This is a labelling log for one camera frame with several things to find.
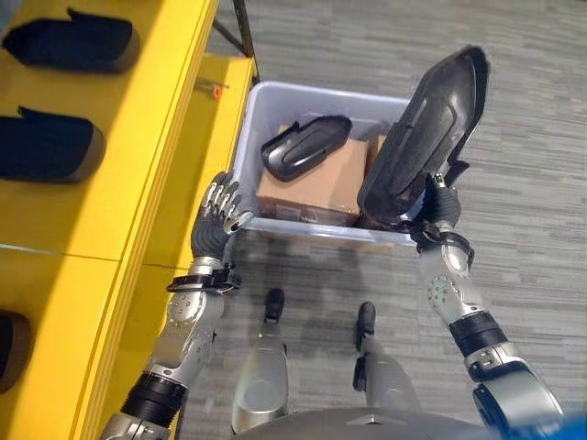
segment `gray carpet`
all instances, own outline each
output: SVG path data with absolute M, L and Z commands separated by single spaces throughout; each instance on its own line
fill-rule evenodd
M 223 2 L 219 18 L 233 16 Z M 443 0 L 251 0 L 263 79 L 409 97 L 420 75 L 466 44 L 492 63 L 485 115 L 464 153 L 460 231 L 476 247 L 472 277 L 495 318 L 564 409 L 585 400 L 587 3 Z M 213 36 L 210 49 L 225 50 Z M 351 327 L 362 301 L 425 410 L 479 423 L 473 385 L 429 310 L 411 248 L 348 249 L 248 233 L 237 243 L 244 288 L 227 298 L 213 358 L 190 394 L 180 438 L 222 438 L 238 368 L 283 287 L 290 406 L 361 405 L 350 385 Z

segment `robot finger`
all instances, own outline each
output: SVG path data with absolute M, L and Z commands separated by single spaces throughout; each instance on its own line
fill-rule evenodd
M 235 208 L 234 216 L 228 218 L 224 223 L 224 232 L 229 235 L 236 234 L 240 228 L 250 223 L 250 221 L 253 219 L 253 216 L 254 215 L 251 211 L 245 211 L 244 213 L 239 214 Z
M 226 174 L 224 172 L 219 172 L 205 190 L 201 205 L 201 207 L 204 208 L 204 215 L 210 214 L 210 210 L 212 209 L 212 206 L 214 206 L 214 200 L 216 198 L 216 189 L 218 188 L 218 185 L 224 181 L 225 176 Z
M 224 190 L 218 210 L 220 213 L 226 213 L 229 207 L 234 204 L 234 199 L 237 197 L 235 194 L 238 190 L 238 182 L 233 181 L 230 186 Z
M 230 184 L 230 181 L 232 180 L 232 171 L 229 173 L 223 173 L 223 174 L 224 174 L 224 176 L 223 176 L 222 180 L 220 181 L 220 183 L 216 187 L 214 200 L 212 202 L 212 205 L 214 206 L 216 213 L 219 212 L 218 208 L 219 208 L 219 205 L 222 203 L 224 192 L 227 189 L 228 185 Z
M 233 217 L 235 217 L 238 214 L 237 207 L 238 207 L 238 204 L 240 203 L 241 200 L 242 200 L 242 195 L 237 194 L 234 196 L 234 198 L 230 202 L 230 206 L 228 207 L 228 210 L 226 212 L 227 220 L 232 219 Z

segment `black metal frame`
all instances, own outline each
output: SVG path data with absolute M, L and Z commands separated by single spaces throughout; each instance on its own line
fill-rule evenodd
M 230 31 L 220 23 L 216 18 L 212 26 L 216 29 L 220 35 L 222 35 L 227 41 L 238 49 L 240 53 L 246 57 L 252 58 L 255 62 L 256 74 L 253 76 L 253 83 L 259 82 L 259 66 L 257 59 L 255 58 L 255 49 L 253 48 L 253 38 L 250 35 L 249 27 L 249 15 L 247 14 L 247 8 L 245 7 L 245 0 L 233 0 L 235 7 L 235 15 L 237 16 L 238 30 L 240 31 L 240 41 Z

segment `orange small object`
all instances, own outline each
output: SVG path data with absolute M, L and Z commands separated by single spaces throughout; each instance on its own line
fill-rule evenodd
M 220 99 L 222 97 L 222 87 L 215 85 L 212 88 L 212 96 L 214 96 L 215 99 Z

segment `black padded object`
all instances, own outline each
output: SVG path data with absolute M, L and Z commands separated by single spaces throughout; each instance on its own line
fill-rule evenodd
M 276 179 L 292 181 L 342 147 L 351 128 L 350 119 L 341 115 L 318 117 L 304 126 L 296 122 L 260 148 L 263 163 Z
M 0 177 L 77 182 L 99 166 L 104 137 L 89 120 L 19 107 L 23 117 L 0 116 Z
M 8 32 L 2 45 L 26 65 L 91 72 L 122 72 L 139 53 L 137 31 L 127 20 L 82 14 L 72 20 L 41 18 Z
M 467 169 L 458 157 L 482 116 L 488 76 L 485 54 L 473 46 L 424 75 L 360 188 L 357 202 L 365 215 L 399 230 L 406 220 L 400 216 L 413 210 L 427 175 L 447 162 L 449 170 L 443 172 L 451 184 Z
M 0 393 L 10 390 L 27 367 L 32 340 L 28 319 L 0 310 Z

